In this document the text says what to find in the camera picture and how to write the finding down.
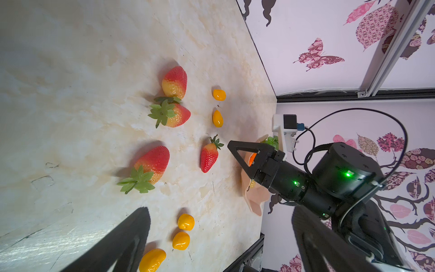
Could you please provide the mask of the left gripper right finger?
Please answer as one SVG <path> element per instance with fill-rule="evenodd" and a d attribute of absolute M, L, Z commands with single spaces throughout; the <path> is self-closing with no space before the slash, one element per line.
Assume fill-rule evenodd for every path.
<path fill-rule="evenodd" d="M 326 264 L 336 272 L 378 271 L 307 208 L 295 207 L 292 227 L 306 272 L 327 272 Z"/>

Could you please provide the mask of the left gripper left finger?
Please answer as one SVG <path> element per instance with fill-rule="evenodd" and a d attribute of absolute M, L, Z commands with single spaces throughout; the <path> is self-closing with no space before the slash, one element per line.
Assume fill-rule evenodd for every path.
<path fill-rule="evenodd" d="M 65 272 L 136 272 L 151 227 L 148 208 L 140 207 L 103 239 L 63 269 Z"/>

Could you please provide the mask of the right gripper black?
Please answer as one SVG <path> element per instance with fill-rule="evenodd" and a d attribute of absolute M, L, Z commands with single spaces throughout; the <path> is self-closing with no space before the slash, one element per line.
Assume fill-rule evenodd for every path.
<path fill-rule="evenodd" d="M 271 187 L 280 165 L 285 161 L 284 152 L 275 150 L 266 143 L 229 141 L 227 147 L 249 178 L 267 189 Z M 250 167 L 240 155 L 240 151 L 257 153 Z"/>

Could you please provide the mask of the green grape bunch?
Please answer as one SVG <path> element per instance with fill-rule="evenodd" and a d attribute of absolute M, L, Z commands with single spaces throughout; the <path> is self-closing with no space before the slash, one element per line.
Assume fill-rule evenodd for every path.
<path fill-rule="evenodd" d="M 273 136 L 273 137 L 267 137 L 264 140 L 264 143 L 272 146 L 273 148 L 275 148 L 276 150 L 279 150 L 279 139 L 277 136 Z"/>

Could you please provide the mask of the pink petal-shaped fruit bowl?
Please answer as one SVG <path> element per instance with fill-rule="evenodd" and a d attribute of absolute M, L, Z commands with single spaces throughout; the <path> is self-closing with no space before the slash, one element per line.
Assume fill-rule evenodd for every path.
<path fill-rule="evenodd" d="M 241 171 L 241 188 L 242 196 L 249 210 L 261 217 L 263 214 L 263 203 L 270 199 L 268 189 L 251 180 L 244 170 Z"/>

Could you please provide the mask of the strawberry lone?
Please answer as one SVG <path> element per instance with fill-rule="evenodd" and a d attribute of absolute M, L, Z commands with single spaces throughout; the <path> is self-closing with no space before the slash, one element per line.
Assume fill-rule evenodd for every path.
<path fill-rule="evenodd" d="M 151 149 L 141 156 L 130 171 L 130 176 L 117 183 L 120 192 L 128 194 L 132 190 L 146 194 L 155 189 L 155 184 L 162 178 L 170 159 L 170 152 L 165 146 Z"/>

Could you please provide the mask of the orange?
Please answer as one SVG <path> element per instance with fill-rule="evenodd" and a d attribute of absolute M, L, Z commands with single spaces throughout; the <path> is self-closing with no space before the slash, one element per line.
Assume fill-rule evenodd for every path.
<path fill-rule="evenodd" d="M 249 166 L 249 167 L 254 163 L 254 160 L 255 160 L 256 156 L 257 156 L 257 153 L 252 153 L 252 154 L 249 156 L 249 160 L 248 160 L 248 166 Z"/>

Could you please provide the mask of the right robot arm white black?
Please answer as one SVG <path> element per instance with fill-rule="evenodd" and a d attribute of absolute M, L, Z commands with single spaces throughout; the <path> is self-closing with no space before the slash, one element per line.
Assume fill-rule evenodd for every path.
<path fill-rule="evenodd" d="M 372 158 L 343 144 L 317 146 L 324 156 L 299 169 L 265 143 L 231 141 L 248 177 L 294 207 L 293 231 L 307 272 L 409 272 L 393 231 L 371 198 L 386 177 Z"/>

